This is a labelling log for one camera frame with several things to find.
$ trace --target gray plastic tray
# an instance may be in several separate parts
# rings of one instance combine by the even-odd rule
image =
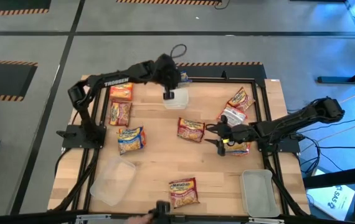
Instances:
[[[277,217],[277,208],[272,187],[272,172],[269,170],[246,170],[240,176],[243,207],[247,205],[251,217]]]

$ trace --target ramen packet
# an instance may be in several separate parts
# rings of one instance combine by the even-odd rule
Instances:
[[[192,80],[189,79],[189,76],[187,75],[186,71],[180,72],[180,76],[181,76],[181,81],[179,83],[179,86],[192,82]]]
[[[144,148],[146,145],[146,135],[143,127],[135,129],[119,129],[118,131],[118,148],[120,155],[128,151],[134,151]]]
[[[183,139],[201,142],[204,136],[205,123],[189,121],[179,118],[177,122],[177,136]]]
[[[131,106],[132,103],[112,101],[110,125],[125,125],[127,127],[129,125],[129,115]]]
[[[245,112],[254,102],[255,100],[248,96],[244,90],[244,87],[241,87],[239,91],[233,96],[233,98],[231,98],[227,103],[230,106]]]
[[[133,83],[124,83],[111,86],[110,98],[112,100],[131,101],[133,99]]]
[[[241,144],[235,143],[233,146],[224,143],[224,146],[226,155],[245,156],[250,152],[251,142],[243,142]]]
[[[196,178],[175,180],[169,183],[173,208],[200,203],[198,201]]]
[[[217,117],[217,120],[220,121],[220,117],[225,115],[227,118],[227,124],[230,127],[236,126],[238,124],[243,124],[245,119],[247,119],[247,115],[244,112],[230,106],[226,105],[220,115]]]

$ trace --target warning tape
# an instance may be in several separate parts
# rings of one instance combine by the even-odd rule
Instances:
[[[176,66],[221,66],[221,65],[262,65],[262,62],[203,62],[203,63],[187,63],[179,62]]]
[[[201,1],[201,0],[116,0],[120,3],[144,3],[144,4],[189,4],[201,6],[221,5],[222,2],[216,1]]]
[[[21,61],[3,61],[0,60],[0,64],[8,64],[8,65],[31,65],[38,66],[37,62],[21,62]],[[13,95],[0,95],[1,101],[22,101],[24,99],[23,96],[13,96]]]
[[[38,66],[37,62],[21,62],[21,61],[0,61],[0,64]]]
[[[23,15],[23,14],[43,14],[47,13],[48,9],[20,9],[20,10],[4,10],[0,11],[0,16]]]
[[[1,101],[22,101],[23,99],[23,96],[0,95]]]

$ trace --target floor tile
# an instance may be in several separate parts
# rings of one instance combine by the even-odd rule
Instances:
[[[4,31],[69,31],[79,0],[53,0],[48,13],[0,16]]]
[[[0,60],[38,63],[24,100],[0,101],[0,215],[10,209],[16,193],[65,41],[65,37],[0,37]]]
[[[268,78],[280,79],[287,107],[301,108],[310,101],[325,96],[343,100],[353,94],[354,86],[319,85],[318,76],[351,76],[355,73],[355,39],[335,38],[292,38],[292,37],[75,37],[64,74],[60,83],[54,108],[50,115],[37,164],[27,191],[22,212],[46,210],[53,178],[54,164],[60,155],[62,139],[57,130],[64,130],[70,118],[72,106],[67,89],[82,75],[107,73],[123,70],[145,60],[155,60],[161,53],[169,53],[176,44],[187,45],[187,54],[177,62],[262,62]],[[355,98],[343,104],[348,117],[355,118]],[[339,131],[321,129],[311,137],[321,138]],[[342,144],[355,144],[355,130],[351,139]],[[306,157],[314,156],[314,149],[307,150]],[[355,166],[354,154],[340,153],[341,166],[348,169]],[[328,161],[321,165],[334,170]]]
[[[343,3],[232,0],[228,8],[169,4],[85,3],[78,30],[355,31]]]

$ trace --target clear plastic container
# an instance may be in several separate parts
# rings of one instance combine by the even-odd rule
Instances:
[[[247,207],[251,217],[277,217],[280,214],[272,187],[272,172],[246,170],[240,176],[240,187],[243,207]]]
[[[171,90],[174,93],[174,98],[164,100],[164,106],[168,110],[184,110],[189,103],[189,91],[187,88],[177,88]]]
[[[90,194],[110,206],[116,205],[125,196],[135,174],[135,165],[119,156],[113,157],[90,187]]]

